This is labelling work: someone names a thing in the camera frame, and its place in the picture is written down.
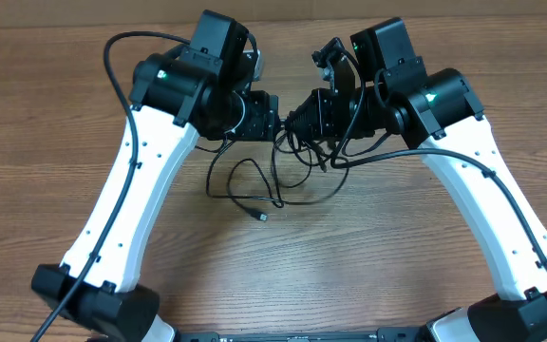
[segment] wooden surface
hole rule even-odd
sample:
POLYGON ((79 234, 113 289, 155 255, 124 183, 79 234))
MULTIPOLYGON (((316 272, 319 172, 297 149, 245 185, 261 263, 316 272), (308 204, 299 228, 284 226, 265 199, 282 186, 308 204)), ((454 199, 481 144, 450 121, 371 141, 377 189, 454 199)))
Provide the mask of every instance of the wooden surface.
POLYGON ((246 21, 547 14, 547 0, 0 0, 0 28, 193 23, 204 9, 246 21))
MULTIPOLYGON (((324 86, 311 52, 383 18, 247 23, 266 56, 259 88, 280 113, 324 86)), ((547 227, 547 16, 407 19, 430 72, 455 67, 487 108, 522 191, 547 227)), ((83 228, 123 133, 123 111, 102 66, 105 40, 129 29, 190 37, 193 26, 0 29, 0 341, 29 340, 47 316, 29 290, 39 263, 56 263, 83 228)), ((134 65, 169 43, 120 42, 114 68, 130 88, 134 65)), ((361 142, 354 145, 365 145, 361 142)), ((384 150, 403 147, 394 139, 384 150)), ((221 190, 233 164, 270 147, 238 144, 214 174, 221 190)), ((182 166, 150 238, 141 283, 161 295, 160 314, 185 331, 277 333, 421 325, 470 305, 493 287, 479 246, 440 183, 418 159, 352 169, 332 201, 273 209, 267 222, 227 200, 207 199, 212 155, 182 166)), ((284 180, 305 170, 281 161, 284 180)), ((340 174, 316 172, 289 199, 328 193, 340 174)), ((238 192, 264 194, 241 168, 238 192)), ((57 320, 46 340, 87 332, 57 320)))

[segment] wooden table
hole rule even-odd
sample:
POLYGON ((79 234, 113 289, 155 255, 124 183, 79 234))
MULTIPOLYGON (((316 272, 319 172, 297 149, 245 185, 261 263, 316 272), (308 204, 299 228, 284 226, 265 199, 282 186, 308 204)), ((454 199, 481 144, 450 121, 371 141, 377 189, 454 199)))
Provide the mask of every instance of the wooden table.
MULTIPOLYGON (((319 80, 311 53, 372 20, 246 23, 266 56, 257 87, 300 105, 319 80)), ((547 227, 547 16, 406 19, 429 72, 461 70, 487 108, 500 150, 547 227)), ((39 263, 57 263, 83 228, 123 133, 123 111, 105 76, 105 40, 130 29, 190 37, 193 26, 0 29, 0 341, 29 340, 48 314, 29 289, 39 263)), ((134 65, 169 42, 113 48, 123 88, 134 65)), ((368 142, 359 142, 356 149, 368 142)), ((403 147, 394 139, 384 150, 403 147)), ((267 168, 271 146, 234 147, 214 174, 223 191, 233 164, 267 168)), ((418 159, 352 169, 324 204, 274 209, 256 221, 228 200, 208 199, 211 154, 182 166, 151 235, 141 283, 161 295, 160 314, 184 331, 279 333, 421 325, 494 290, 481 250, 450 197, 418 159)), ((286 181, 306 170, 282 159, 286 181)), ((316 172, 289 199, 328 193, 340 173, 316 172)), ((237 192, 264 194, 242 167, 237 192)), ((82 341, 59 319, 45 340, 82 341)))

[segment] wall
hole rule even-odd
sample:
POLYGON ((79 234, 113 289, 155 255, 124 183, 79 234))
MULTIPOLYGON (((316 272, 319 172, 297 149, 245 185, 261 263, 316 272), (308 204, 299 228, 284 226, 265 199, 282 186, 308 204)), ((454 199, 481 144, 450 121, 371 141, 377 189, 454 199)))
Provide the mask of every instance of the wall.
POLYGON ((204 9, 246 22, 547 14, 547 0, 0 0, 0 28, 188 23, 204 9))

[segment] robotic arm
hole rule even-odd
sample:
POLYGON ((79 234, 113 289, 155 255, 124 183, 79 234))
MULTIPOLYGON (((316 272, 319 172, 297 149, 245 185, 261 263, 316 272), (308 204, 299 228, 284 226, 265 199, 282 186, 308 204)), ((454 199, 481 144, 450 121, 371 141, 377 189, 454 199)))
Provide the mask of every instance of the robotic arm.
MULTIPOLYGON (((140 142, 135 179, 95 264, 61 312, 65 318, 121 341, 309 338, 296 333, 179 333, 157 316, 158 295, 138 284, 142 255, 163 199, 198 137, 217 140, 228 135, 236 141, 273 142, 281 129, 277 97, 250 90, 253 70, 260 68, 262 60, 259 52, 242 52, 249 37, 248 30, 233 19, 206 11, 191 44, 177 50, 178 59, 154 54, 137 66, 130 94, 140 142)), ((337 150, 347 143, 347 135, 353 139, 372 137, 377 129, 384 129, 386 136, 401 135, 412 154, 422 154, 422 161, 457 203, 485 255, 497 294, 422 327, 324 333, 317 338, 355 342, 547 338, 547 264, 542 264, 536 253, 537 245, 547 257, 547 231, 506 167, 470 84, 453 69, 427 76, 400 19, 356 33, 351 40, 359 73, 374 85, 354 89, 343 45, 333 39, 312 56, 330 88, 315 89, 290 114, 284 128, 301 140, 339 142, 337 150), (362 106, 358 101, 361 91, 367 94, 362 106), (351 131, 353 121, 359 124, 351 131), (481 168, 432 151, 469 156, 494 171, 533 236, 525 234, 515 208, 481 168)), ((52 308, 77 281, 103 230, 123 186, 130 142, 127 126, 111 174, 84 230, 60 265, 40 265, 35 273, 31 287, 52 308)))

